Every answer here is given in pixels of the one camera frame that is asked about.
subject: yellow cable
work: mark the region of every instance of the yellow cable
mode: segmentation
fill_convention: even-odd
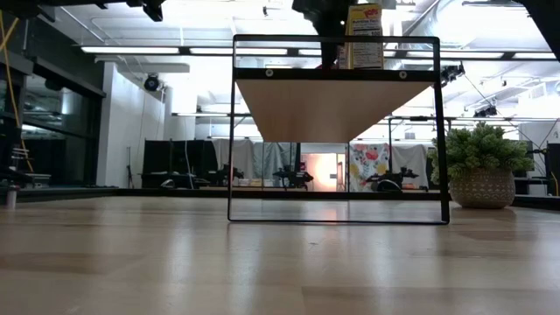
[[[554,179],[554,183],[556,184],[556,196],[558,197],[558,179],[556,176],[554,176],[554,173],[551,171],[550,174],[552,174],[552,178]]]
[[[14,22],[11,24],[10,29],[8,30],[8,34],[6,35],[4,31],[4,13],[0,10],[0,28],[2,29],[2,38],[3,42],[0,45],[0,50],[3,50],[4,58],[6,59],[6,75],[8,76],[8,87],[10,88],[10,98],[11,98],[11,106],[14,109],[14,116],[16,117],[16,125],[19,129],[21,129],[21,122],[19,121],[19,113],[18,113],[18,105],[16,104],[16,95],[14,94],[14,87],[11,81],[11,71],[10,71],[10,61],[8,59],[8,49],[4,49],[8,40],[10,40],[10,36],[13,33],[13,30],[16,28],[19,19],[16,17]],[[21,147],[24,149],[25,154],[25,161],[27,162],[27,166],[29,167],[30,172],[35,172],[33,170],[33,166],[31,161],[29,160],[29,155],[27,154],[27,148],[25,148],[25,141],[23,137],[21,139]]]

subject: cardboard box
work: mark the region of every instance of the cardboard box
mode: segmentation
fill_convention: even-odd
[[[383,36],[382,7],[379,4],[351,5],[346,35]],[[341,69],[383,69],[383,43],[346,43],[339,50]]]

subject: wooden board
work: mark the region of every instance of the wooden board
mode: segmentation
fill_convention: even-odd
[[[237,85],[264,141],[347,143],[430,83],[238,80]]]

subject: potted plant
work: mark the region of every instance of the potted plant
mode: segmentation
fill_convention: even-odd
[[[515,197],[513,171],[533,168],[526,157],[527,145],[503,138],[504,130],[479,122],[474,130],[452,129],[446,137],[447,172],[451,198],[462,207],[496,209],[512,204]],[[439,181],[438,145],[428,154]]]

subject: green plant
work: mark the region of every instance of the green plant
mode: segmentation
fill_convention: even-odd
[[[504,129],[479,122],[474,130],[452,129],[445,138],[447,172],[451,180],[460,178],[469,170],[484,168],[510,171],[527,171],[533,168],[533,160],[525,157],[527,145],[522,141],[503,138]],[[438,144],[430,150],[434,172],[431,180],[439,181]]]

